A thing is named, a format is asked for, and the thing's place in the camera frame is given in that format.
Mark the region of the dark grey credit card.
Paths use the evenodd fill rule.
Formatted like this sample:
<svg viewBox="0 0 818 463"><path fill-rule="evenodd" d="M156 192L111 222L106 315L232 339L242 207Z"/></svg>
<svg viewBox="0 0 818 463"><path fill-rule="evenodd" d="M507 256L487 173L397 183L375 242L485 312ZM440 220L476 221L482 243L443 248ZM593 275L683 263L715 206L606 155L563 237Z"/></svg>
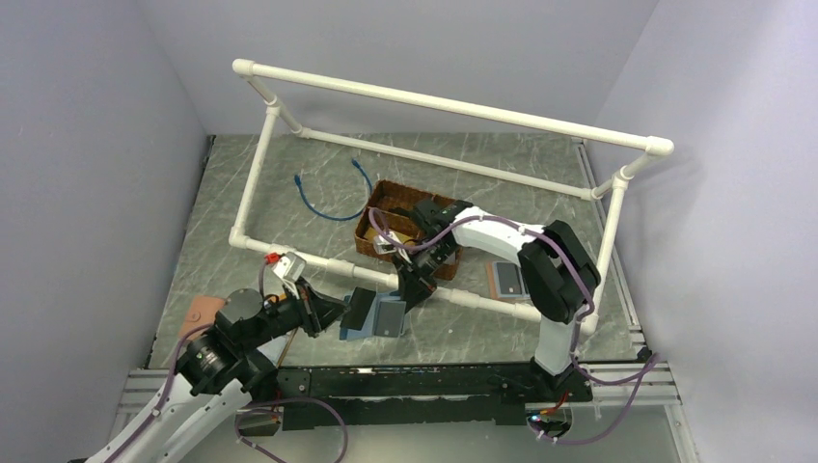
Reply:
<svg viewBox="0 0 818 463"><path fill-rule="evenodd" d="M356 287L348 298L350 311L344 316L341 327L347 340L370 337L374 325L374 308L377 293L374 290Z"/></svg>

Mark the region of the blue card holder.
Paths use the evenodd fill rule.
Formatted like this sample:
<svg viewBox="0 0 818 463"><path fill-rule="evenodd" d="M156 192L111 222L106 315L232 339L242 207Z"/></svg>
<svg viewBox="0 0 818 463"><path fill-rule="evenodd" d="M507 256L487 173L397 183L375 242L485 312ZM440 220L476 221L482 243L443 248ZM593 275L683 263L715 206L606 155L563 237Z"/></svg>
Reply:
<svg viewBox="0 0 818 463"><path fill-rule="evenodd" d="M397 291L375 292L356 287L343 301L349 312L341 318L340 340L399 338L405 333L409 316Z"/></svg>

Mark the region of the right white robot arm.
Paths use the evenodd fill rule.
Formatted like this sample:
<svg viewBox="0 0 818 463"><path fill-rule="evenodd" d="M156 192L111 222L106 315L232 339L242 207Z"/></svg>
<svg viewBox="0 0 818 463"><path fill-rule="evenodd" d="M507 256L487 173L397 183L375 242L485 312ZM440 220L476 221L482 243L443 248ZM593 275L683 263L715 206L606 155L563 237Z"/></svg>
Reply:
<svg viewBox="0 0 818 463"><path fill-rule="evenodd" d="M593 292L602 282L573 229L560 220L547 226L514 222L465 201L440 207L424 200L414 206L411 218L423 231L423 240L395 245L392 258L406 309L434 293L435 272L463 248L514 264L540 318L532 389L544 400L564 393L579 341L581 310L592 307Z"/></svg>

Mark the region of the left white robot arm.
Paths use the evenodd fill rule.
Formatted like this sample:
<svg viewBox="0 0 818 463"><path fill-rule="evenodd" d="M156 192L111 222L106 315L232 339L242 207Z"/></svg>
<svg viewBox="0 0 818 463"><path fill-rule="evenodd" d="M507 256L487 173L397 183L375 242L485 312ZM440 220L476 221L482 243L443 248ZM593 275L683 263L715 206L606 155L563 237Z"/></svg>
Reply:
<svg viewBox="0 0 818 463"><path fill-rule="evenodd" d="M149 462L197 413L214 422L217 410L271 414L278 405L298 402L286 396L277 362L261 347L297 329L315 337L349 310L346 302L314 291L303 278L284 297L234 291L213 323L183 336L162 387L91 461Z"/></svg>

